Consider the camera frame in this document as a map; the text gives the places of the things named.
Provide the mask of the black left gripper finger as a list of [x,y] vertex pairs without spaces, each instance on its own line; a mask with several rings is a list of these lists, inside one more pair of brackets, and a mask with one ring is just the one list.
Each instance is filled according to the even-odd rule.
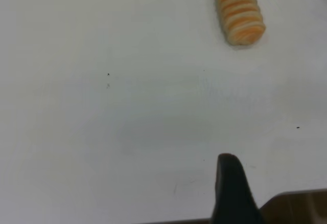
[[211,223],[264,222],[240,160],[230,153],[220,154],[217,161],[215,206]]

